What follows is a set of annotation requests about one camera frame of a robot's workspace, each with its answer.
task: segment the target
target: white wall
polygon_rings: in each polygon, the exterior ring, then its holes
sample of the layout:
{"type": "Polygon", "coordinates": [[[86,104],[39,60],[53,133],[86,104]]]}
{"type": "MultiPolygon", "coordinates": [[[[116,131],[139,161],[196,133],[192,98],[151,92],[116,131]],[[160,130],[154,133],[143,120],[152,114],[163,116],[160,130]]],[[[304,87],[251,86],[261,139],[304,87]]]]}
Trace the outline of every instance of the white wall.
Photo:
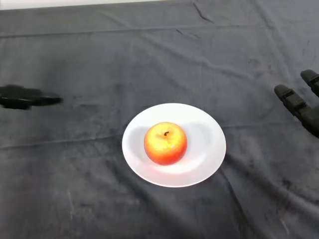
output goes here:
{"type": "Polygon", "coordinates": [[[150,0],[0,0],[0,10],[18,8],[36,8],[49,6],[71,6],[105,4],[117,2],[136,2],[150,0]]]}

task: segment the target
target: white plate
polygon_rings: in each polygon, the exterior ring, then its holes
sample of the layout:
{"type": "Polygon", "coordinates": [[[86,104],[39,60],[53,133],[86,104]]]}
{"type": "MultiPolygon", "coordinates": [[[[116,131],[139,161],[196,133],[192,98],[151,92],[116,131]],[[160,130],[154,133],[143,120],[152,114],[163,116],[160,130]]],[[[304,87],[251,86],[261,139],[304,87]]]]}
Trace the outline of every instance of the white plate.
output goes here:
{"type": "Polygon", "coordinates": [[[204,181],[219,168],[226,153],[226,140],[219,124],[206,112],[189,105],[163,104],[139,113],[127,126],[122,150],[131,169],[141,178],[164,187],[186,187],[204,181]],[[160,122],[181,126],[187,136],[185,156],[161,166],[144,150],[144,136],[160,122]]]}

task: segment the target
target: table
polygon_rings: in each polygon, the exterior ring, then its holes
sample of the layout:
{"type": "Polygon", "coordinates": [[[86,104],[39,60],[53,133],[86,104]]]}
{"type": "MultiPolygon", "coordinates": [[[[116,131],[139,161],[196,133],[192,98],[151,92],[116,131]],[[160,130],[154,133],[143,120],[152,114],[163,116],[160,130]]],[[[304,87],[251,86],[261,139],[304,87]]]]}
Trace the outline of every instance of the table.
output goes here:
{"type": "Polygon", "coordinates": [[[319,140],[274,94],[319,71],[317,0],[160,1],[0,12],[0,83],[62,105],[1,110],[3,239],[319,236],[319,140]],[[140,111],[184,103],[224,130],[221,168],[187,188],[121,151],[140,111]]]}

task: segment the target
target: dark gray cloth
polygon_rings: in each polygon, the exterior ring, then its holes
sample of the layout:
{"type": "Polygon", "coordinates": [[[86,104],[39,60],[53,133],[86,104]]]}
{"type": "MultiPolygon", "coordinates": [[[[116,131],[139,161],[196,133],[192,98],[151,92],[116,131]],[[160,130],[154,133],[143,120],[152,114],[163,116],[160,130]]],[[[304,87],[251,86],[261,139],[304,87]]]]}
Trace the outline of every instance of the dark gray cloth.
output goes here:
{"type": "Polygon", "coordinates": [[[319,139],[274,94],[319,70],[318,0],[161,1],[0,11],[0,84],[62,105],[1,110],[1,239],[315,239],[319,139]],[[140,111],[185,103],[222,126],[209,179],[139,178],[121,138],[140,111]]]}

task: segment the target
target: red apple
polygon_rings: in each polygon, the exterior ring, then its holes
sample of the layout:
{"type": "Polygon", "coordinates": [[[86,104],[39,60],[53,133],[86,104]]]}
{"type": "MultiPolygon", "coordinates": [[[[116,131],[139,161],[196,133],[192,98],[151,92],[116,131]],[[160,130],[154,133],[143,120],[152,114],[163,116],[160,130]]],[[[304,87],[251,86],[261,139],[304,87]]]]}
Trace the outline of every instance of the red apple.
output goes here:
{"type": "Polygon", "coordinates": [[[187,149],[187,137],[184,130],[174,123],[158,123],[146,133],[144,148],[153,162],[170,165],[184,156],[187,149]]]}

